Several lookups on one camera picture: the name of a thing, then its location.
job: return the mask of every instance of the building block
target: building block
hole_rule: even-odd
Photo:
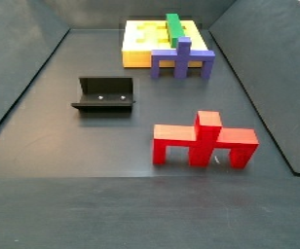
[[[210,78],[216,54],[213,51],[192,51],[192,41],[189,37],[180,37],[177,49],[173,50],[153,50],[152,52],[152,78],[160,77],[160,62],[162,60],[173,60],[176,62],[176,78],[186,78],[188,62],[202,61],[201,77]]]
[[[184,28],[177,14],[166,14],[166,27],[170,38],[172,48],[177,46],[177,39],[185,36]]]
[[[193,20],[182,20],[185,36],[190,37],[192,50],[206,51],[208,46]],[[176,50],[172,48],[165,20],[129,20],[125,25],[122,47],[124,67],[152,67],[153,50]],[[202,67],[201,61],[189,61],[189,67]],[[176,67],[174,61],[160,62],[160,67]]]
[[[189,148],[189,164],[208,166],[214,149],[230,149],[233,168],[245,168],[260,142],[255,129],[226,128],[220,112],[198,111],[194,126],[156,124],[153,163],[165,164],[168,146]]]

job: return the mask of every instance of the purple block structure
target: purple block structure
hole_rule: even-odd
[[[188,62],[202,61],[201,77],[210,78],[216,54],[213,51],[197,51],[190,49],[192,41],[189,37],[180,37],[176,50],[152,51],[152,78],[160,77],[160,61],[176,61],[176,78],[186,78]]]

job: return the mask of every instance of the yellow block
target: yellow block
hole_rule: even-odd
[[[208,50],[193,20],[181,21],[185,35],[192,40],[192,50]],[[124,66],[152,67],[152,51],[172,48],[165,20],[128,20],[125,25]],[[161,67],[174,67],[173,61],[161,61]],[[189,67],[201,67],[190,61]]]

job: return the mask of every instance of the toy block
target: toy block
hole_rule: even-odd
[[[230,149],[233,168],[242,169],[259,148],[255,129],[222,127],[220,112],[198,111],[194,126],[156,124],[153,162],[166,162],[166,147],[189,147],[189,164],[208,166],[214,149]]]
[[[206,51],[208,46],[193,20],[182,20],[185,35],[192,40],[192,50]],[[152,51],[172,49],[165,20],[129,20],[125,25],[122,47],[124,67],[152,67]],[[190,60],[189,67],[202,67],[201,61]],[[161,60],[160,67],[176,67],[172,60]]]
[[[79,77],[82,98],[73,103],[79,111],[132,111],[132,77]]]
[[[216,148],[216,143],[222,130],[220,112],[197,112],[194,122],[197,147],[189,148],[189,164],[192,166],[206,166]]]
[[[185,36],[178,15],[177,14],[166,14],[166,21],[168,21],[168,33],[169,33],[169,37],[170,37],[172,48],[176,48],[177,39],[180,37]]]
[[[153,141],[153,163],[164,164],[166,162],[168,146],[196,145],[196,132],[193,126],[156,124]]]
[[[173,60],[176,62],[176,78],[186,78],[188,63],[193,60],[202,61],[201,77],[204,79],[210,78],[213,64],[216,59],[214,52],[210,51],[192,51],[192,41],[189,37],[180,37],[177,39],[177,49],[170,50],[154,50],[152,52],[152,78],[160,77],[160,62],[161,60]]]

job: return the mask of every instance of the gray floor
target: gray floor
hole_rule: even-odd
[[[124,70],[118,31],[70,33],[0,126],[0,248],[300,248],[300,178],[205,37],[212,80],[192,70],[176,81],[166,70],[152,81],[148,69]],[[85,75],[133,76],[130,119],[79,116],[70,104]],[[246,170],[229,168],[224,151],[196,170],[180,148],[152,165],[153,124],[192,125],[200,109],[257,129]]]
[[[149,69],[122,68],[122,36],[118,30],[69,34],[0,127],[0,177],[291,176],[214,42],[209,41],[217,53],[209,82],[198,70],[181,81],[173,70],[165,70],[164,77],[153,81]],[[79,76],[133,77],[130,118],[79,115],[71,107],[81,98]],[[182,148],[172,148],[166,166],[153,166],[154,124],[193,125],[198,110],[221,111],[225,126],[256,128],[261,146],[246,170],[230,170],[226,151],[216,151],[208,169],[190,168]]]

